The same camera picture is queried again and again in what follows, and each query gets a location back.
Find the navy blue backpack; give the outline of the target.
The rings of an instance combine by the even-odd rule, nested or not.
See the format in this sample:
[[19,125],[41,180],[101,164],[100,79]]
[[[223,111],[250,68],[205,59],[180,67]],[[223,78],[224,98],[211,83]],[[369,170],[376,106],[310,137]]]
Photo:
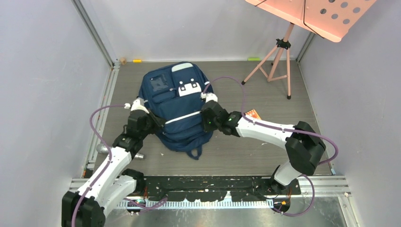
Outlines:
[[203,90],[213,92],[205,74],[196,64],[183,61],[149,71],[138,94],[146,108],[166,121],[156,133],[160,141],[171,151],[184,152],[194,160],[200,158],[202,146],[213,135],[202,125]]

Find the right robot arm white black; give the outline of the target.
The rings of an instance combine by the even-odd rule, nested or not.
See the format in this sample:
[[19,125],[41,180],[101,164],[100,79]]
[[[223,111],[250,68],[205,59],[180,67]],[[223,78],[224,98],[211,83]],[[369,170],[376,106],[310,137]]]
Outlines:
[[289,184],[301,175],[313,175],[326,150],[324,142],[312,127],[299,121],[283,125],[244,115],[226,109],[216,101],[206,102],[201,109],[204,129],[218,130],[225,135],[253,138],[284,149],[288,160],[279,165],[270,177],[270,189],[282,194]]

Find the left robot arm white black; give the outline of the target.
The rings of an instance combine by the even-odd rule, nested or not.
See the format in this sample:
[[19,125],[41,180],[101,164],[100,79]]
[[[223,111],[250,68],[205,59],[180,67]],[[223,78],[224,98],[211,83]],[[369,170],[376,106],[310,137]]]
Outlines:
[[93,175],[75,192],[64,194],[61,226],[103,227],[110,212],[128,194],[145,190],[143,173],[125,167],[134,159],[149,134],[161,131],[166,120],[148,110],[130,112],[123,132],[108,148],[108,155]]

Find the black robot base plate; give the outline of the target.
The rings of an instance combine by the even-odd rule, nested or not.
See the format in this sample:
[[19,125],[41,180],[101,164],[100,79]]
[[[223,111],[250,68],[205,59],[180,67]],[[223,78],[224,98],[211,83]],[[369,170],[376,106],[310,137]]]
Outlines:
[[213,202],[230,198],[231,201],[263,201],[278,196],[300,195],[298,180],[279,188],[271,185],[269,176],[146,176],[132,196],[150,201]]

